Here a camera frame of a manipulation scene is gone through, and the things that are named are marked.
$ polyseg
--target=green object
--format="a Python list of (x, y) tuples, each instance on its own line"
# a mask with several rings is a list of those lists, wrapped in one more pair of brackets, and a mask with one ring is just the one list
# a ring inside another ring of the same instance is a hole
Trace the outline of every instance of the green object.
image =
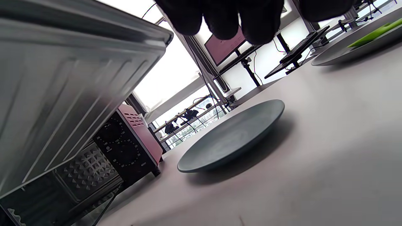
[(379, 36), (381, 36), (382, 34), (396, 28), (397, 26), (402, 25), (402, 18), (391, 23), (387, 23), (379, 28), (377, 28), (376, 30), (372, 31), (371, 33), (369, 33), (368, 35), (362, 37), (361, 39), (355, 41), (354, 43), (352, 43), (351, 45), (349, 45), (348, 47), (360, 47), (363, 46), (369, 42), (371, 42), (372, 40), (375, 40), (376, 38), (378, 38)]

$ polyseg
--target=keyboard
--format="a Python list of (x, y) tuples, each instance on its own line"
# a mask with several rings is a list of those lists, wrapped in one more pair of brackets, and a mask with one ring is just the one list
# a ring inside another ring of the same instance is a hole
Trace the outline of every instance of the keyboard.
[(290, 59), (292, 59), (295, 55), (301, 54), (299, 50), (306, 48), (305, 45), (310, 43), (311, 39), (314, 39), (316, 36), (317, 36), (316, 31), (310, 32), (310, 34), (308, 34), (301, 42), (299, 42), (299, 44), (297, 44), (290, 52), (288, 52), (286, 56), (284, 56), (279, 62), (286, 63)]

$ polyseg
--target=plate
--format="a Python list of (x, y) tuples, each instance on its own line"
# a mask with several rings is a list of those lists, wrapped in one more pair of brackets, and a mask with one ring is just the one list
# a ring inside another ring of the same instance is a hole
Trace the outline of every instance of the plate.
[(177, 169), (183, 173), (208, 171), (231, 161), (263, 139), (284, 109), (283, 101), (270, 100), (227, 119), (190, 147)]
[(345, 63), (350, 60), (358, 59), (365, 56), (375, 50), (381, 49), (389, 45), (392, 42), (399, 41), (402, 37), (402, 25), (395, 27), (394, 29), (382, 34), (375, 40), (360, 46), (351, 47), (348, 46), (354, 43), (356, 40), (366, 36), (372, 31), (378, 29), (386, 23), (393, 23), (402, 18), (402, 8), (398, 8), (383, 17), (372, 21), (356, 31), (350, 31), (350, 34), (346, 33), (346, 37), (334, 43), (320, 55), (318, 55), (313, 61), (313, 66), (328, 66), (334, 64)]

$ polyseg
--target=white table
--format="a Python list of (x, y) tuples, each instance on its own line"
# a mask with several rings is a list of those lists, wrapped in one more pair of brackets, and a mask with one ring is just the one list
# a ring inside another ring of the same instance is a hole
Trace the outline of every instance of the white table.
[[(344, 68), (302, 66), (166, 153), (161, 177), (121, 194), (99, 225), (401, 225), (401, 46)], [(284, 114), (248, 157), (209, 177), (177, 171), (201, 136), (270, 99)]]

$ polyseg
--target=finger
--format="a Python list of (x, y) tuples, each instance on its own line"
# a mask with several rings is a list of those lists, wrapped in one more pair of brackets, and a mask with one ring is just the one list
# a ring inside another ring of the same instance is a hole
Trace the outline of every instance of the finger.
[(195, 35), (202, 23), (201, 0), (155, 0), (180, 34)]
[(346, 13), (356, 0), (300, 0), (302, 16), (310, 22), (328, 20)]
[(233, 38), (239, 28), (236, 2), (233, 0), (203, 0), (202, 9), (209, 30), (220, 40)]
[(254, 45), (269, 43), (281, 25), (283, 0), (239, 0), (245, 38)]

